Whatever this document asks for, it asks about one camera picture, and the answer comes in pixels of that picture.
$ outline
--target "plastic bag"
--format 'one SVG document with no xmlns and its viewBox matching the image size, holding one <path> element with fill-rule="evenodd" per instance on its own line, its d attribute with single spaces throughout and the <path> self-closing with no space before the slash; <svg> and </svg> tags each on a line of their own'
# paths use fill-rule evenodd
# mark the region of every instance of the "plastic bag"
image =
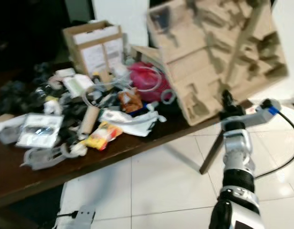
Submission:
<svg viewBox="0 0 294 229">
<path fill-rule="evenodd" d="M 153 69 L 150 63 L 137 62 L 130 66 L 129 70 L 132 70 L 130 78 L 143 101 L 160 102 L 163 91 L 171 89 L 165 75 L 160 70 Z M 171 94 L 164 97 L 165 100 L 170 98 Z"/>
</svg>

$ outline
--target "table leg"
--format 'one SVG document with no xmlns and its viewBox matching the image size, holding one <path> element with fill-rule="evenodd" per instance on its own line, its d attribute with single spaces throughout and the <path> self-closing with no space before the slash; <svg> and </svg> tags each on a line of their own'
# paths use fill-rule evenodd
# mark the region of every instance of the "table leg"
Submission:
<svg viewBox="0 0 294 229">
<path fill-rule="evenodd" d="M 206 174 L 208 172 L 209 168 L 211 167 L 214 160 L 218 156 L 218 154 L 223 146 L 223 133 L 224 133 L 224 131 L 221 130 L 221 132 L 218 135 L 218 137 L 216 138 L 212 148 L 210 149 L 208 156 L 206 157 L 205 161 L 203 162 L 203 165 L 201 166 L 201 168 L 199 170 L 202 175 Z"/>
<path fill-rule="evenodd" d="M 0 208 L 0 229 L 38 229 L 38 225 L 8 207 Z"/>
</svg>

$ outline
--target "cardboard box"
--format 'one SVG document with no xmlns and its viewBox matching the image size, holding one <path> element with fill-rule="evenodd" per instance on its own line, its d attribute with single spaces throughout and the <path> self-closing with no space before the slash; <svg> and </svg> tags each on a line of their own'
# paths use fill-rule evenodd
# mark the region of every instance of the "cardboard box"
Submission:
<svg viewBox="0 0 294 229">
<path fill-rule="evenodd" d="M 223 90 L 240 103 L 288 75 L 269 0 L 172 0 L 147 25 L 189 125 L 222 110 Z"/>
<path fill-rule="evenodd" d="M 73 26 L 63 30 L 75 69 L 90 77 L 110 71 L 123 57 L 123 35 L 118 25 L 108 21 Z"/>
<path fill-rule="evenodd" d="M 132 45 L 130 50 L 130 55 L 135 59 L 135 61 L 142 61 L 145 63 L 151 63 L 158 69 L 164 71 L 163 62 L 159 49 L 154 49 L 145 46 Z"/>
</svg>

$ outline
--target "dark wooden tabletop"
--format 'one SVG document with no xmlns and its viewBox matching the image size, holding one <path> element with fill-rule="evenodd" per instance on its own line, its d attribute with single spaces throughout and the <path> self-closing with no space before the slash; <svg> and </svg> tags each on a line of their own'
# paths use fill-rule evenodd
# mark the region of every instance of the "dark wooden tabletop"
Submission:
<svg viewBox="0 0 294 229">
<path fill-rule="evenodd" d="M 0 87 L 17 73 L 1 73 Z M 246 101 L 242 105 L 249 107 L 252 104 Z M 214 117 L 199 125 L 189 126 L 182 114 L 166 118 L 167 121 L 157 124 L 147 137 L 122 134 L 102 152 L 89 149 L 84 157 L 67 159 L 52 168 L 39 171 L 19 167 L 26 149 L 0 143 L 0 207 L 218 122 L 218 117 Z"/>
</svg>

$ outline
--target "pile of clutter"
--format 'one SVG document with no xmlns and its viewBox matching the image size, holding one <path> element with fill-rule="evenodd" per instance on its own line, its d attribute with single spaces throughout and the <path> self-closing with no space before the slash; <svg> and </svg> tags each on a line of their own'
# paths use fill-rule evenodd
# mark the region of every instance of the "pile of clutter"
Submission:
<svg viewBox="0 0 294 229">
<path fill-rule="evenodd" d="M 165 111 L 180 112 L 165 74 L 131 57 L 92 76 L 73 68 L 52 74 L 47 63 L 34 72 L 32 83 L 0 89 L 0 141 L 30 148 L 21 166 L 33 170 L 84 156 L 88 147 L 104 150 L 122 133 L 146 137 Z"/>
</svg>

